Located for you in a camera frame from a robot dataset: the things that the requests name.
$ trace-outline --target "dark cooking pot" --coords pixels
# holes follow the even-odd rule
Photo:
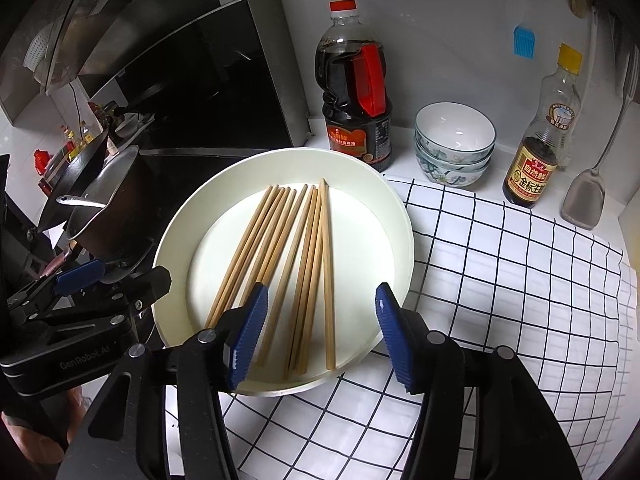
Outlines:
[[[66,234],[105,263],[135,254],[157,225],[155,179],[138,155],[137,146],[129,146],[114,157],[85,190],[84,197],[106,207],[76,206]]]

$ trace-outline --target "screw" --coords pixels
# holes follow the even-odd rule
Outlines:
[[[434,345],[441,345],[445,341],[444,334],[442,332],[438,332],[437,330],[432,330],[427,334],[427,341]]]
[[[129,357],[140,357],[143,353],[145,353],[145,346],[143,344],[136,343],[129,347]]]
[[[498,346],[498,355],[508,361],[509,359],[513,359],[513,350],[508,346]]]
[[[216,331],[212,328],[207,328],[198,334],[198,341],[201,343],[211,343],[216,338]]]

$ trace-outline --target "round sticker on bottle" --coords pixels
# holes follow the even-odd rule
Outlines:
[[[575,118],[575,113],[567,105],[556,103],[549,108],[546,120],[559,130],[567,130]]]

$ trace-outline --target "yellow bottle cap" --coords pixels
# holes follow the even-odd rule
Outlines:
[[[580,65],[582,64],[582,54],[572,49],[567,44],[560,45],[560,54],[558,56],[558,65],[572,74],[580,73]]]

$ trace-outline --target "spatula head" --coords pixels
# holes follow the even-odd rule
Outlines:
[[[591,230],[600,221],[604,206],[604,183],[598,173],[585,170],[566,192],[560,216],[567,222]]]

